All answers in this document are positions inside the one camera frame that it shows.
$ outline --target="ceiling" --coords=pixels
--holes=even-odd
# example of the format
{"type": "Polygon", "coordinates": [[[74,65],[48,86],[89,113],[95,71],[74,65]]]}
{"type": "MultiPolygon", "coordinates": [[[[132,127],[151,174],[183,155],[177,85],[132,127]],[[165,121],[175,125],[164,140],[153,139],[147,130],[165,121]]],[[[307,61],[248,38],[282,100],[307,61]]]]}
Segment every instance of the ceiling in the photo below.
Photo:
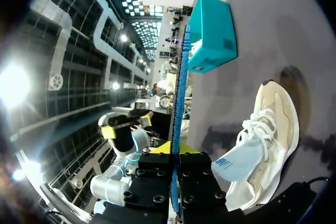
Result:
{"type": "Polygon", "coordinates": [[[140,37],[144,53],[150,61],[155,60],[158,38],[160,35],[163,7],[158,5],[143,5],[142,0],[118,0],[123,12],[140,37]]]}

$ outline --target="pipe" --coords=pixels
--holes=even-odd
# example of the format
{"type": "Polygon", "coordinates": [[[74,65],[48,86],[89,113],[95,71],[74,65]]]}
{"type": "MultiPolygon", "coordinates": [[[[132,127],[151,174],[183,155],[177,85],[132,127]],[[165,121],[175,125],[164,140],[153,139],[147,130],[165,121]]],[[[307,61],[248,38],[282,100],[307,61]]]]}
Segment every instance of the pipe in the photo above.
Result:
{"type": "Polygon", "coordinates": [[[135,75],[140,78],[147,80],[148,76],[145,72],[143,72],[140,68],[135,66],[133,63],[129,62],[123,55],[118,53],[113,47],[111,47],[108,43],[101,39],[101,34],[106,24],[107,19],[109,18],[118,29],[122,28],[122,23],[119,22],[117,17],[115,16],[113,10],[109,7],[106,0],[96,0],[103,9],[102,14],[97,22],[95,31],[93,33],[93,44],[95,47],[102,52],[103,54],[108,56],[106,69],[104,73],[104,88],[110,88],[110,72],[111,72],[111,64],[112,60],[120,63],[127,69],[130,69],[134,72],[135,75]]]}
{"type": "Polygon", "coordinates": [[[51,61],[49,74],[49,90],[59,90],[63,85],[61,71],[64,53],[66,51],[72,29],[71,17],[51,0],[33,0],[30,8],[61,27],[54,55],[52,57],[53,59],[51,61]]]}

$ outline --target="ceiling light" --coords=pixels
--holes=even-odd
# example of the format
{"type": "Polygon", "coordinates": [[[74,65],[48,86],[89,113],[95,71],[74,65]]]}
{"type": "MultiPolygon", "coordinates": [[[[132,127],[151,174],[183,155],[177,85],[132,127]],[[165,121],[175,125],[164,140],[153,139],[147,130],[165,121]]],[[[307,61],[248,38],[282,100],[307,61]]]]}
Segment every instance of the ceiling light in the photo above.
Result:
{"type": "Polygon", "coordinates": [[[121,35],[120,39],[121,39],[122,42],[126,42],[128,40],[127,36],[125,34],[121,35]]]}
{"type": "Polygon", "coordinates": [[[117,82],[114,82],[114,83],[112,84],[112,88],[113,88],[114,90],[117,90],[117,89],[120,88],[120,85],[119,85],[117,82]]]}
{"type": "Polygon", "coordinates": [[[24,179],[26,177],[26,174],[23,170],[16,170],[13,175],[12,175],[12,178],[16,181],[20,181],[22,179],[24,179]]]}
{"type": "Polygon", "coordinates": [[[0,74],[0,99],[9,109],[22,103],[29,90],[29,78],[23,68],[9,66],[0,74]]]}
{"type": "Polygon", "coordinates": [[[158,5],[155,6],[155,12],[161,13],[162,11],[163,11],[162,6],[158,6],[158,5]]]}

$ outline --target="black cable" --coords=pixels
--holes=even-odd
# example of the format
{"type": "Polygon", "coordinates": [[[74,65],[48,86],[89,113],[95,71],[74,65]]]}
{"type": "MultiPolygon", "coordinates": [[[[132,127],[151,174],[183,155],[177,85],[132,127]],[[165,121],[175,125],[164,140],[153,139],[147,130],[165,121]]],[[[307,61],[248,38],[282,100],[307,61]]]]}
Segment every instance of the black cable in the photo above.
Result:
{"type": "Polygon", "coordinates": [[[45,215],[62,215],[60,212],[56,212],[56,211],[47,211],[45,212],[45,215]]]}
{"type": "Polygon", "coordinates": [[[310,186],[311,184],[317,182],[317,181],[329,181],[328,177],[317,177],[313,178],[312,180],[308,181],[307,184],[310,186]]]}

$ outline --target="wheel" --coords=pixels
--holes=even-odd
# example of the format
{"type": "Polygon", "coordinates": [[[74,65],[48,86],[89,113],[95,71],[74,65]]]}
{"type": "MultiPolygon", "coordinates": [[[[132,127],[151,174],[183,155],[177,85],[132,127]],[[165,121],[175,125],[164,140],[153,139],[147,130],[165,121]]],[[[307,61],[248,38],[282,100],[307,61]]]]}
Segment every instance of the wheel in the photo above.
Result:
{"type": "Polygon", "coordinates": [[[159,106],[160,108],[162,108],[163,110],[166,110],[171,103],[172,98],[169,95],[163,95],[160,97],[160,102],[159,102],[159,106]]]}
{"type": "Polygon", "coordinates": [[[63,77],[58,73],[54,73],[49,79],[49,90],[60,90],[63,86],[63,77]]]}

